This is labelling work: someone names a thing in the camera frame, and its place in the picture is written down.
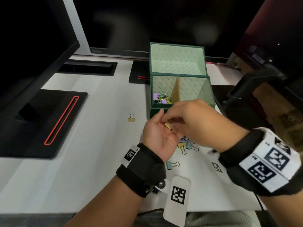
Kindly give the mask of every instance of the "open box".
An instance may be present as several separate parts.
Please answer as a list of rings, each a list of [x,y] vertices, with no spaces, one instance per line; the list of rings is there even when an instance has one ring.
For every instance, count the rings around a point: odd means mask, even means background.
[[[151,77],[150,118],[161,108],[165,112],[173,104],[155,103],[154,93],[167,94],[170,99],[178,79],[180,101],[202,99],[215,107],[207,75],[204,48],[197,46],[150,43]]]

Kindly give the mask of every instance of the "forearm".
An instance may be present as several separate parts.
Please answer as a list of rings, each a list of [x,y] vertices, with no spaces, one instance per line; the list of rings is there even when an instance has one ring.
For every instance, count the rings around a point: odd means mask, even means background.
[[[294,195],[260,198],[279,227],[303,226],[303,191]]]
[[[65,227],[132,226],[142,202],[115,176]]]

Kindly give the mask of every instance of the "computer monitor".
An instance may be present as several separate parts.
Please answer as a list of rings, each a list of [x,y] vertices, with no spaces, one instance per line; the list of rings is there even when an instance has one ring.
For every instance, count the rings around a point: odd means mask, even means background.
[[[0,157],[53,158],[87,93],[41,90],[80,47],[63,0],[26,0],[3,32]]]
[[[149,57],[149,43],[204,46],[225,63],[264,0],[65,0],[76,54]]]

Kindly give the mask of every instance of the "black object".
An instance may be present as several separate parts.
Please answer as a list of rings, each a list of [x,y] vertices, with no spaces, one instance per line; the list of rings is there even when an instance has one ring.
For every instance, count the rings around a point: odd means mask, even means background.
[[[252,130],[233,147],[221,153],[219,162],[226,168],[227,174],[233,183],[259,196],[272,197],[297,194],[303,188],[303,166],[299,168],[289,183],[274,192],[269,192],[239,166],[239,163],[251,154],[261,142],[263,135],[263,131]]]
[[[137,145],[140,150],[132,158],[127,168],[121,165],[117,176],[136,194],[146,197],[153,187],[166,178],[164,162],[144,144]]]
[[[149,62],[134,61],[128,82],[132,84],[150,84]]]
[[[10,35],[6,51],[23,56],[16,62],[6,54],[3,62],[12,73],[0,82],[0,156],[51,159],[87,93],[40,89],[80,45],[63,0],[25,0],[20,6],[18,21],[9,18],[13,22],[4,25]]]
[[[41,89],[22,108],[22,113],[2,124],[0,156],[54,158],[87,95],[86,92]]]
[[[91,53],[148,58],[161,42],[204,46],[206,61],[225,63],[264,0],[73,2]]]
[[[211,85],[216,104],[221,113],[234,123],[245,129],[251,130],[257,127],[272,126],[266,120],[266,114],[256,98],[250,95],[247,99],[242,99],[239,103],[227,106],[224,104],[226,95],[234,88],[232,85]]]
[[[224,106],[241,103],[242,99],[248,98],[252,92],[262,83],[277,78],[279,72],[273,67],[259,69],[245,74],[237,85],[227,94]]]
[[[58,73],[113,76],[117,62],[68,60],[59,69]]]

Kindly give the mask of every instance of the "white tabletop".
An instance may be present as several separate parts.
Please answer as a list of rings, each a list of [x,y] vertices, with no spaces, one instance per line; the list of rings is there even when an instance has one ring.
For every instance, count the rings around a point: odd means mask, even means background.
[[[0,213],[78,212],[115,175],[126,150],[139,143],[147,121],[149,85],[128,83],[132,61],[105,57],[73,59],[118,62],[114,76],[56,73],[43,89],[83,91],[89,96],[58,156],[53,160],[0,158]],[[234,85],[235,70],[207,64],[212,84]],[[134,113],[135,122],[127,122]],[[223,182],[199,152],[177,150],[171,161],[180,167],[167,178],[181,175],[191,180],[188,211],[260,210],[256,197]],[[166,195],[149,194],[141,212],[164,208]]]

